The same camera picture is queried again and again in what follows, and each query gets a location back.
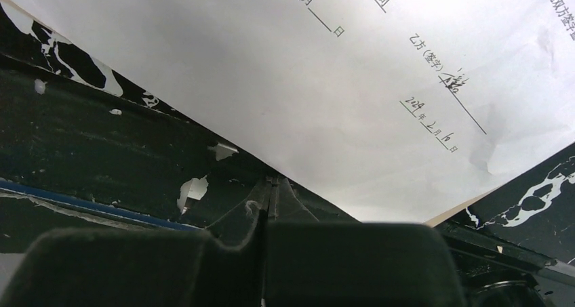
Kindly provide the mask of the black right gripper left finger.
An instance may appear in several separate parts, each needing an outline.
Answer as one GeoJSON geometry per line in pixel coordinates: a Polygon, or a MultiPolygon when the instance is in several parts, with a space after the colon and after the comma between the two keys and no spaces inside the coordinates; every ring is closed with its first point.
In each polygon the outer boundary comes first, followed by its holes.
{"type": "Polygon", "coordinates": [[[259,306],[271,183],[203,230],[55,229],[26,253],[2,306],[259,306]]]}

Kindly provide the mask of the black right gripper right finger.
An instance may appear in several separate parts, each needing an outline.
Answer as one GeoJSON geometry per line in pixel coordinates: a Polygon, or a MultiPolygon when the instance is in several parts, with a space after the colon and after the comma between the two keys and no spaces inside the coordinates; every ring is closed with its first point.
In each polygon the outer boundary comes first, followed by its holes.
{"type": "Polygon", "coordinates": [[[442,236],[422,224],[328,222],[280,179],[266,224],[267,306],[466,306],[442,236]]]}

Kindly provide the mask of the beige paper folder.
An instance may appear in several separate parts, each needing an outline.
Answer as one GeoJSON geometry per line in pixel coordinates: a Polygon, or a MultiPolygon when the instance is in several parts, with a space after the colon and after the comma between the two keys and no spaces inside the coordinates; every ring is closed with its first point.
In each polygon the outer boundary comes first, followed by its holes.
{"type": "Polygon", "coordinates": [[[430,227],[435,227],[435,226],[439,225],[440,223],[448,220],[449,218],[455,216],[457,213],[461,212],[462,210],[466,209],[467,207],[471,206],[472,204],[478,202],[479,200],[481,200],[485,196],[489,195],[490,193],[491,192],[486,192],[486,193],[483,193],[482,195],[479,195],[478,197],[475,197],[473,199],[465,201],[464,203],[461,203],[461,204],[455,206],[454,208],[451,208],[451,209],[447,210],[446,212],[443,212],[443,213],[439,214],[438,216],[431,218],[430,220],[426,221],[424,224],[427,226],[430,226],[430,227]]]}

